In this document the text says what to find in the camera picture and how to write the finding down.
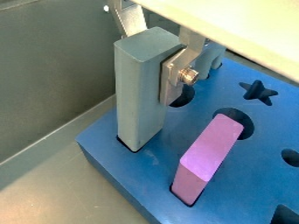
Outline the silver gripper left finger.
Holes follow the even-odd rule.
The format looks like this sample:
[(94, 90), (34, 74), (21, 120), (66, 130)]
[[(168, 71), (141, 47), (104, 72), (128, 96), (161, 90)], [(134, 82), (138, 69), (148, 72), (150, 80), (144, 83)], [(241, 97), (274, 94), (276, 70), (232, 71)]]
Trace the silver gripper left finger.
[(121, 37), (126, 38), (146, 30), (142, 8), (130, 0), (106, 0)]

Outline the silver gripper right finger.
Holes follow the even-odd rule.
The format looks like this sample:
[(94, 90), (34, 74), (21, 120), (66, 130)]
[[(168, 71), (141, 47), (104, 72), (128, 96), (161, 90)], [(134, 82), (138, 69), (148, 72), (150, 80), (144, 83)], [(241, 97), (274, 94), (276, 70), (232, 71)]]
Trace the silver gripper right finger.
[(190, 63), (201, 53), (205, 38), (189, 28), (180, 27), (180, 51), (161, 65), (160, 103), (168, 106), (181, 95), (182, 85), (193, 85), (198, 73)]

